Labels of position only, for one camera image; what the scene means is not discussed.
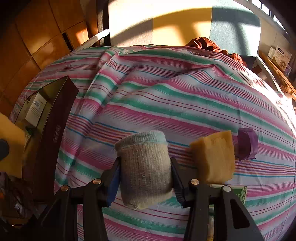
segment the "window frame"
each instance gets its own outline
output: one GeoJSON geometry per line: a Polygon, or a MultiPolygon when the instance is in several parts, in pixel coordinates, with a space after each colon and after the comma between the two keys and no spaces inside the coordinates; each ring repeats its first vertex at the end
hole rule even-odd
{"type": "Polygon", "coordinates": [[[254,14],[256,14],[258,17],[263,18],[266,22],[268,22],[270,25],[275,27],[278,32],[280,32],[288,41],[290,39],[286,29],[282,29],[281,26],[274,21],[274,14],[271,10],[269,10],[269,15],[266,14],[262,9],[257,7],[252,3],[252,0],[233,0],[235,2],[238,2],[239,4],[243,5],[244,7],[250,9],[254,14]]]}

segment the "bed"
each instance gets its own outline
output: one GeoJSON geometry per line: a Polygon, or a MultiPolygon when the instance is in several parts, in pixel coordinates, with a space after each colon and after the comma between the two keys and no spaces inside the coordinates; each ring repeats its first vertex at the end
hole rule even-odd
{"type": "MultiPolygon", "coordinates": [[[[239,127],[258,134],[254,160],[236,164],[227,182],[246,185],[245,206],[265,240],[280,240],[296,215],[295,113],[282,93],[220,53],[182,46],[92,47],[69,54],[41,71],[24,89],[25,99],[68,75],[79,89],[58,155],[55,190],[83,186],[100,177],[116,158],[121,138],[161,130],[169,155],[194,168],[189,144],[239,127]]],[[[125,207],[120,190],[104,208],[109,240],[182,240],[189,209],[175,196],[149,209],[125,207]]],[[[83,240],[82,207],[78,237],[83,240]]]]}

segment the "purple tape roll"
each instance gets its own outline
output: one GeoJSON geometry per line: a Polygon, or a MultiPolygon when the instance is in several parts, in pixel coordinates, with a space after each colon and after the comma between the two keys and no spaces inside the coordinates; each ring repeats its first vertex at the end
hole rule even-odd
{"type": "Polygon", "coordinates": [[[239,128],[237,140],[239,164],[246,159],[255,159],[258,152],[258,136],[253,128],[239,128]]]}

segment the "brown cloth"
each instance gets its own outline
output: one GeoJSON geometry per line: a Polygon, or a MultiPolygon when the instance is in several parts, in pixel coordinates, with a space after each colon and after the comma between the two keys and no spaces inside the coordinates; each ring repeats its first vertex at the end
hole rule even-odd
{"type": "Polygon", "coordinates": [[[186,46],[222,53],[232,58],[236,62],[239,62],[243,66],[247,67],[246,62],[243,61],[237,53],[229,54],[226,49],[220,49],[218,45],[216,45],[212,40],[206,37],[199,37],[197,39],[193,39],[188,44],[186,44],[186,46]]]}

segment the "wooden shelf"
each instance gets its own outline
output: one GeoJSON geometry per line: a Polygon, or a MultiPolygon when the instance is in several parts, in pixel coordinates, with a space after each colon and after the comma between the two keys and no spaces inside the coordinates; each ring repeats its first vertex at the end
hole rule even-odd
{"type": "Polygon", "coordinates": [[[267,57],[261,50],[259,50],[259,56],[265,62],[270,71],[273,73],[274,77],[281,81],[280,88],[283,91],[283,93],[288,92],[296,101],[296,90],[290,83],[290,81],[287,79],[287,77],[283,74],[283,72],[273,62],[271,62],[270,58],[267,57]]]}

